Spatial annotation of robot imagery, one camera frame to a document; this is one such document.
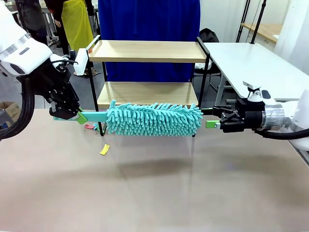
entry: cardboard box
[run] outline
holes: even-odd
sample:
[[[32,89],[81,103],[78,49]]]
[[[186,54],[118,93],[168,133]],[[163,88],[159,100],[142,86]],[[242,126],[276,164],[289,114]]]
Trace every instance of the cardboard box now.
[[[16,102],[0,102],[0,127],[10,127],[15,123],[20,115],[20,108]]]

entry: white table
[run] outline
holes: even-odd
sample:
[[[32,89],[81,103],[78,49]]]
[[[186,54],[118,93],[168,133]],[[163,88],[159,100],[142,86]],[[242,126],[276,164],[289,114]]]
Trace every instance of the white table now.
[[[216,104],[220,104],[225,81],[242,97],[248,97],[243,81],[260,84],[276,101],[297,101],[309,87],[309,76],[259,44],[205,43],[222,72]]]

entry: shelf board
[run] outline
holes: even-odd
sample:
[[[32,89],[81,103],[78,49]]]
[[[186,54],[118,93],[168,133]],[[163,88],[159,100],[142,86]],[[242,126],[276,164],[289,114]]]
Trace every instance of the shelf board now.
[[[205,63],[196,42],[100,40],[89,53],[90,61]]]
[[[116,100],[116,105],[128,102],[137,105],[151,105],[156,102],[187,106],[198,104],[190,82],[105,82],[98,98],[98,106],[108,108],[112,100]]]
[[[251,31],[255,30],[256,23],[241,23],[243,27]],[[274,35],[280,35],[282,30],[282,24],[270,24],[270,23],[261,23],[257,34],[263,36],[270,41],[277,43],[278,39]]]

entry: yellow apron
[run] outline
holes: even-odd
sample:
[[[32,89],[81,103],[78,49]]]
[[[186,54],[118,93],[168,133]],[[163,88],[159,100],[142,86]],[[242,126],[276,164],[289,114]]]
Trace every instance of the yellow apron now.
[[[86,48],[93,40],[85,0],[63,3],[62,22],[72,50]]]

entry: desk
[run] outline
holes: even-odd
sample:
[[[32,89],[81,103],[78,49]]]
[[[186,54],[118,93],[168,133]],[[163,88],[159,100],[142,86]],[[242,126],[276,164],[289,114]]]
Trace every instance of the desk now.
[[[248,35],[248,42],[251,41],[253,37],[253,32],[255,30],[256,24],[252,23],[242,23],[244,28],[250,30]],[[278,38],[274,35],[280,35],[282,30],[282,24],[270,24],[270,23],[261,23],[257,31],[255,38],[255,43],[261,44],[263,47],[267,48],[270,51],[274,51]]]
[[[110,149],[101,156],[104,144]],[[100,137],[35,110],[23,132],[0,142],[0,151],[6,231],[309,228],[308,167],[287,142],[250,130]]]
[[[241,24],[244,28],[249,29],[251,31],[255,30],[256,24],[253,23],[242,23]],[[270,23],[261,23],[257,34],[263,36],[265,39],[277,43],[278,39],[274,37],[274,35],[280,35],[282,30],[282,24],[270,24]]]
[[[205,43],[222,71],[216,104],[220,104],[226,80],[241,98],[248,97],[242,81],[260,84],[276,101],[297,101],[309,87],[309,76],[259,44]]]

